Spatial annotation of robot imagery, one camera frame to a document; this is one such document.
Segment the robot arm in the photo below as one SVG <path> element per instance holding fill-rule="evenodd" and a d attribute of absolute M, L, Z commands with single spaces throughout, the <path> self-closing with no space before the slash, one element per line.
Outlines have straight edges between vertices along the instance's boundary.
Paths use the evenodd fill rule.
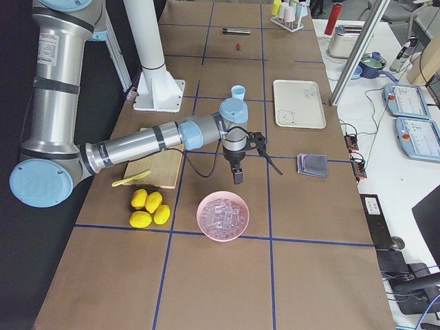
<path fill-rule="evenodd" d="M 87 41 L 112 42 L 104 1 L 34 1 L 32 16 L 39 27 L 36 75 L 33 80 L 32 128 L 20 144 L 19 162 L 9 186 L 22 203 L 49 208 L 62 203 L 83 180 L 111 168 L 183 145 L 199 149 L 220 141 L 233 181 L 243 181 L 241 160 L 249 142 L 248 106 L 234 93 L 216 113 L 169 122 L 126 136 L 77 144 L 76 130 L 108 123 L 111 101 L 101 87 L 90 93 L 93 111 L 79 104 L 83 54 Z"/>

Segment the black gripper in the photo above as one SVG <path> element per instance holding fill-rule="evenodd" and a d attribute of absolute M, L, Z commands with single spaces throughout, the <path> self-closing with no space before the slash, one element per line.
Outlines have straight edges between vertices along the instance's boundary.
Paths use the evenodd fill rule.
<path fill-rule="evenodd" d="M 245 158 L 245 151 L 231 151 L 230 149 L 223 147 L 223 155 L 230 163 L 234 184 L 242 184 L 243 170 L 241 167 L 241 161 Z"/>

